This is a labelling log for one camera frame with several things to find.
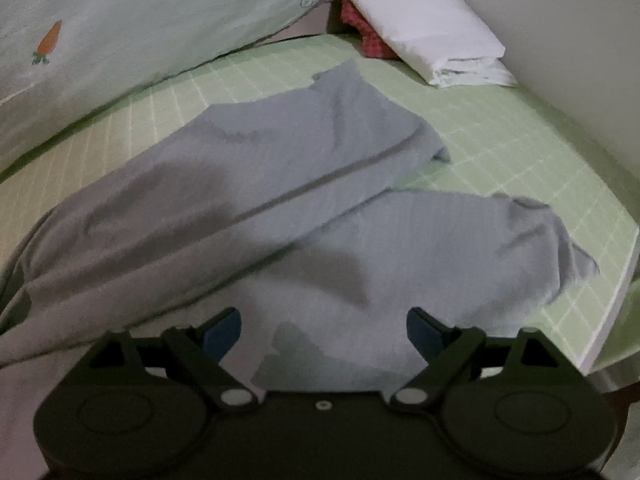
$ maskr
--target gray towel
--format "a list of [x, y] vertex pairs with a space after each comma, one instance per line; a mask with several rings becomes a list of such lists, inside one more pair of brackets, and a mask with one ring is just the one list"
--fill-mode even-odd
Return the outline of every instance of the gray towel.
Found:
[[32, 229], [0, 276], [0, 365], [189, 304], [435, 156], [354, 61], [209, 107]]
[[299, 240], [271, 265], [134, 330], [239, 309], [222, 365], [265, 390], [380, 390], [422, 368], [406, 338], [421, 306], [449, 326], [514, 336], [564, 288], [597, 272], [549, 206], [526, 198], [388, 192]]

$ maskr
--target carrot embroidery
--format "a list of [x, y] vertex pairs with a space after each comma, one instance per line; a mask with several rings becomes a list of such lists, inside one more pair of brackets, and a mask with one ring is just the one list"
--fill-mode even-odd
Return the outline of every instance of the carrot embroidery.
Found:
[[33, 61], [31, 62], [32, 65], [38, 65], [40, 64], [40, 62], [45, 65], [49, 64], [47, 54], [51, 54], [53, 52], [53, 49], [56, 47], [61, 26], [62, 20], [57, 20], [56, 23], [54, 23], [53, 27], [51, 27], [51, 30], [47, 32], [47, 35], [42, 38], [42, 41], [38, 45], [38, 48], [33, 53]]

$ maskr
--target folded white sheet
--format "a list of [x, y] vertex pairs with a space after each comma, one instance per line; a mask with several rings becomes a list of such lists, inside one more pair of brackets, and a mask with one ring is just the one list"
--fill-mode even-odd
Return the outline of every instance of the folded white sheet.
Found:
[[382, 39], [429, 84], [516, 81], [504, 46], [464, 0], [352, 0]]

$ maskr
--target mattress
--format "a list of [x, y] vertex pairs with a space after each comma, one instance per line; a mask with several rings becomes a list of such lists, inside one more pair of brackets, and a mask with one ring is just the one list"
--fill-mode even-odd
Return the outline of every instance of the mattress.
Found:
[[599, 276], [572, 286], [528, 322], [587, 372], [638, 258], [634, 216], [640, 212], [632, 199], [637, 191], [617, 192], [623, 205], [610, 189], [626, 179], [623, 170], [597, 145], [584, 141], [574, 120], [526, 89], [434, 89], [402, 62], [364, 59], [348, 36], [301, 38], [236, 52], [134, 92], [75, 124], [0, 183], [0, 263], [43, 213], [210, 104], [308, 86], [313, 74], [352, 57], [368, 82], [428, 120], [452, 156], [452, 164], [425, 164], [399, 187], [536, 198], [551, 204], [574, 240], [596, 258]]

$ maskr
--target white wall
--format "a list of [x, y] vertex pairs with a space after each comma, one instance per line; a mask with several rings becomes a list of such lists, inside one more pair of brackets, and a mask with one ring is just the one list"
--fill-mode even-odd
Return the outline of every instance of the white wall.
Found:
[[640, 179], [640, 0], [466, 0], [520, 82]]

